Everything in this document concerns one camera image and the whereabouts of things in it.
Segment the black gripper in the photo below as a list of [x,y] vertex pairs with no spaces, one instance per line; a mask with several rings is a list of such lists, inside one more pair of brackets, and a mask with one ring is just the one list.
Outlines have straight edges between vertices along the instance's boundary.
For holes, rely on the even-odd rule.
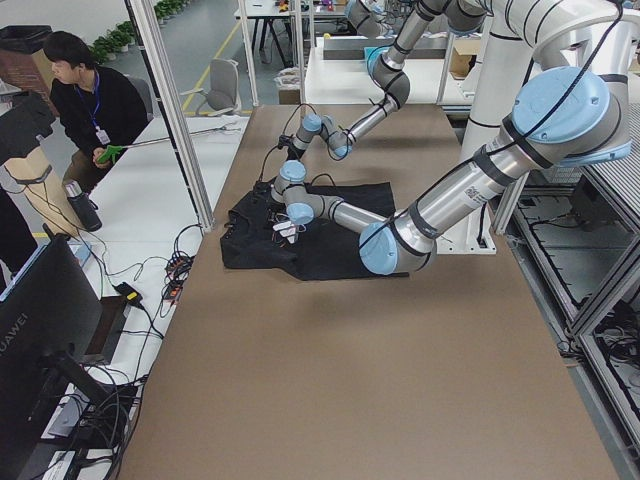
[[272,184],[269,182],[256,182],[251,192],[251,199],[254,204],[264,203],[269,205],[272,201]]
[[277,143],[278,150],[286,151],[286,159],[287,160],[298,160],[299,159],[299,151],[297,147],[293,143],[293,136],[281,134],[278,137]]

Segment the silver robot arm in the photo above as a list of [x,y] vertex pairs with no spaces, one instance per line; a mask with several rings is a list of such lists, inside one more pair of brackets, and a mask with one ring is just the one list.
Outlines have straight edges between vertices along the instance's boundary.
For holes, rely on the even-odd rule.
[[518,92],[496,136],[471,158],[447,172],[404,211],[383,218],[338,196],[311,194],[300,160],[314,137],[335,139],[330,117],[302,120],[272,184],[272,199],[284,205],[274,232],[295,243],[299,231],[316,218],[359,235],[359,256],[372,273],[417,271],[436,254],[436,240],[474,210],[487,204],[531,170],[560,162],[602,162],[624,156],[625,147],[605,145],[623,125],[624,74],[596,74],[562,66],[534,76]]
[[384,9],[375,1],[350,1],[345,14],[356,31],[367,38],[392,37],[365,57],[369,76],[365,83],[378,87],[382,97],[346,128],[328,115],[314,111],[306,114],[295,133],[279,139],[289,160],[300,161],[315,138],[325,142],[332,159],[346,158],[362,136],[406,104],[411,82],[404,71],[405,63],[427,27],[442,16],[451,33],[470,34],[482,25],[486,9],[475,1],[416,1],[396,30],[386,24]]

